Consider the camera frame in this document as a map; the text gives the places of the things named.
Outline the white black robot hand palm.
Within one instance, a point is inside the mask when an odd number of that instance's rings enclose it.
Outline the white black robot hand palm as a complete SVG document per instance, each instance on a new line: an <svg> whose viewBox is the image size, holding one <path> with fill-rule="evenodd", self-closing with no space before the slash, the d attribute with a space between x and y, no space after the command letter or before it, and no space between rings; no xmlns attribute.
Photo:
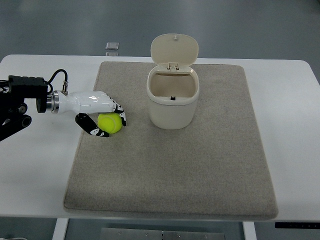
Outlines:
<svg viewBox="0 0 320 240"><path fill-rule="evenodd" d="M74 112L76 114L112 113L117 103L103 91L77 91L68 94L54 91L47 96L46 110L53 114Z"/></svg>

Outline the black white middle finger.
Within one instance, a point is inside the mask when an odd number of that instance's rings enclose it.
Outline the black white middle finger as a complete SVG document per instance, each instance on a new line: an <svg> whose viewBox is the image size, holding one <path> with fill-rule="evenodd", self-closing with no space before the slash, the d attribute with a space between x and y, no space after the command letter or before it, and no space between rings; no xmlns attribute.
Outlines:
<svg viewBox="0 0 320 240"><path fill-rule="evenodd" d="M125 115L125 112L124 112L123 108L120 105L116 106L115 113L120 115L120 116L124 116Z"/></svg>

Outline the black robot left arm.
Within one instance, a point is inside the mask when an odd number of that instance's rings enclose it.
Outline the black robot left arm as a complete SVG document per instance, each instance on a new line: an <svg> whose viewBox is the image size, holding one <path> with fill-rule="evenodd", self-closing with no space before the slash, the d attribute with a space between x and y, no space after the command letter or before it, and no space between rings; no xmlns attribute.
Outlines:
<svg viewBox="0 0 320 240"><path fill-rule="evenodd" d="M68 76L62 90L54 90L52 81L64 69L56 70L49 80L42 77L8 76L0 82L0 139L27 128L31 116L27 115L25 99L35 99L38 113L76 113L75 122L89 135L109 137L126 126L123 108L103 91L68 92Z"/></svg>

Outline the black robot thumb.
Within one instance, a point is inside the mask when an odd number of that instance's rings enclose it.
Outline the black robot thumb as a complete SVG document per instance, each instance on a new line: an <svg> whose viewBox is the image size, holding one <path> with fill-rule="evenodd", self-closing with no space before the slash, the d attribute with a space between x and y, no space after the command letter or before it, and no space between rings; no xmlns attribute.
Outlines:
<svg viewBox="0 0 320 240"><path fill-rule="evenodd" d="M75 122L89 135L108 138L109 133L103 131L95 121L86 113L79 113L75 116Z"/></svg>

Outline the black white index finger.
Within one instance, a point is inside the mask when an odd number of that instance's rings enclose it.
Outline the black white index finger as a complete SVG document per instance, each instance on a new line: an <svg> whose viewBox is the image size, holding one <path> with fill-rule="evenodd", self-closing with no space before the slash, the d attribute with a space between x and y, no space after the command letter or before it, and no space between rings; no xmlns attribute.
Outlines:
<svg viewBox="0 0 320 240"><path fill-rule="evenodd" d="M126 120L126 114L125 112L122 112L119 114L120 118L121 118L121 124L125 127L127 125L127 120Z"/></svg>

